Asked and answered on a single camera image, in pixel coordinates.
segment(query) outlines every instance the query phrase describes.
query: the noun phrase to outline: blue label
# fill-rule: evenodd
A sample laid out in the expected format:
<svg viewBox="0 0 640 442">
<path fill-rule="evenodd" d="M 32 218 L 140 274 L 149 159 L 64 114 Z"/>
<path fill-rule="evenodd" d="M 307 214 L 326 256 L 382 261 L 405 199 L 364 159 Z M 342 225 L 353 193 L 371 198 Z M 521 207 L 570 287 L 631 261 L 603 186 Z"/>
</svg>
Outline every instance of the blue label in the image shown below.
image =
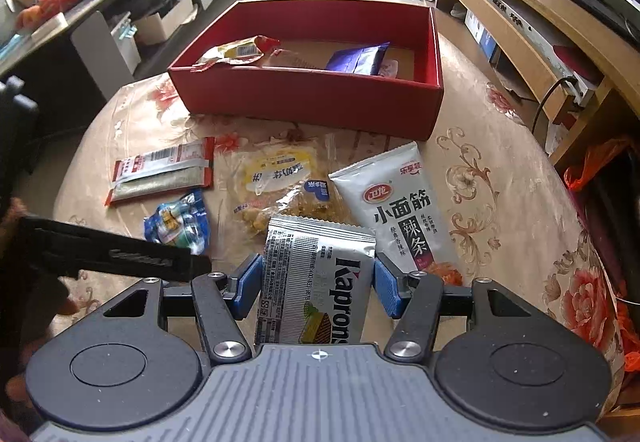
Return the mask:
<svg viewBox="0 0 640 442">
<path fill-rule="evenodd" d="M 329 201 L 329 188 L 324 180 L 307 180 L 305 182 L 305 191 L 313 193 L 321 202 Z"/>
</svg>

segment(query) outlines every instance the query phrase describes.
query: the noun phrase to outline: red oval logo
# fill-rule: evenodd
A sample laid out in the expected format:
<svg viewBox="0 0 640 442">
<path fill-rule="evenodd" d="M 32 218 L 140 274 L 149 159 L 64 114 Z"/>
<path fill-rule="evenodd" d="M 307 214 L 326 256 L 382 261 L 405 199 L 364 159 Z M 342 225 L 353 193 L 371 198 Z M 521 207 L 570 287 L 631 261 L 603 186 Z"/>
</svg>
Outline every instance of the red oval logo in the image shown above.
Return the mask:
<svg viewBox="0 0 640 442">
<path fill-rule="evenodd" d="M 389 184 L 376 184 L 364 191 L 362 197 L 367 203 L 384 202 L 391 196 L 391 192 L 393 192 L 393 188 Z"/>
</svg>

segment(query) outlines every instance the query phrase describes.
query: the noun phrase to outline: purple snack package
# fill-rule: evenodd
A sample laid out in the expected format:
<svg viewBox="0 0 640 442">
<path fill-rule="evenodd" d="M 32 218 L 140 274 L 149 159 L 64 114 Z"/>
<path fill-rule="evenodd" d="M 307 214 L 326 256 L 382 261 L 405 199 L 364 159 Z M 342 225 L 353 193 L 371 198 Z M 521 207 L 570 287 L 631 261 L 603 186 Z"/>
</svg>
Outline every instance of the purple snack package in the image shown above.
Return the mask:
<svg viewBox="0 0 640 442">
<path fill-rule="evenodd" d="M 360 75 L 378 75 L 380 64 L 385 57 L 389 42 L 364 48 L 339 50 L 326 65 L 332 72 L 359 73 Z"/>
</svg>

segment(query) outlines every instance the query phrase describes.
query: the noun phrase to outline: tablecloth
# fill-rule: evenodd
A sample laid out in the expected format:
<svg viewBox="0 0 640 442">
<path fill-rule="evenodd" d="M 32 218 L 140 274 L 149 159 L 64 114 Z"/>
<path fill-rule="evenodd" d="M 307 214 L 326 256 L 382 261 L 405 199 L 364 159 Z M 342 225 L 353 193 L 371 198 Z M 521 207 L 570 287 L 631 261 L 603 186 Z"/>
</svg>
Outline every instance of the tablecloth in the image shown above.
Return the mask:
<svg viewBox="0 0 640 442">
<path fill-rule="evenodd" d="M 442 108 L 431 138 L 420 144 L 437 204 L 460 257 L 466 284 L 490 277 L 524 297 L 602 351 L 614 377 L 614 400 L 624 358 L 618 323 L 602 265 L 590 237 L 545 153 L 508 101 L 450 41 L 440 35 L 444 85 Z M 411 108 L 393 108 L 411 111 Z M 352 162 L 401 145 L 406 140 L 290 122 L 221 116 L 190 116 L 167 74 L 125 86 L 87 130 L 55 203 L 61 221 L 143 237 L 143 218 L 169 200 L 155 197 L 106 208 L 114 162 L 196 138 L 216 136 L 218 146 L 270 137 L 334 133 L 338 163 Z M 212 256 L 228 267 L 256 243 L 225 237 L 230 205 L 224 180 L 205 191 L 212 225 Z M 56 331 L 131 285 L 135 279 L 82 271 L 68 281 L 82 310 L 58 317 Z M 254 338 L 255 311 L 240 324 Z M 463 326 L 442 321 L 438 344 Z M 384 345 L 393 328 L 374 293 L 364 341 Z"/>
</svg>

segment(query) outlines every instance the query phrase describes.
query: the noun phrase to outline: blue candy wrapper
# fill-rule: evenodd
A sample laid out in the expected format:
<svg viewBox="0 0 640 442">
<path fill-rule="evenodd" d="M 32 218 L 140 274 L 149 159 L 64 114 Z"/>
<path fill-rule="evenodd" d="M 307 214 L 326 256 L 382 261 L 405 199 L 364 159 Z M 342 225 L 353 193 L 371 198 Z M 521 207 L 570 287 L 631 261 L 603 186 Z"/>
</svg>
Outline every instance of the blue candy wrapper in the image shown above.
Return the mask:
<svg viewBox="0 0 640 442">
<path fill-rule="evenodd" d="M 202 190 L 195 189 L 177 202 L 158 205 L 155 213 L 145 218 L 145 238 L 202 254 L 209 246 L 209 222 Z"/>
<path fill-rule="evenodd" d="M 359 73 L 360 75 L 378 75 L 380 64 L 385 57 L 390 43 L 364 48 L 339 50 L 326 64 L 326 70 L 343 73 Z"/>
</svg>

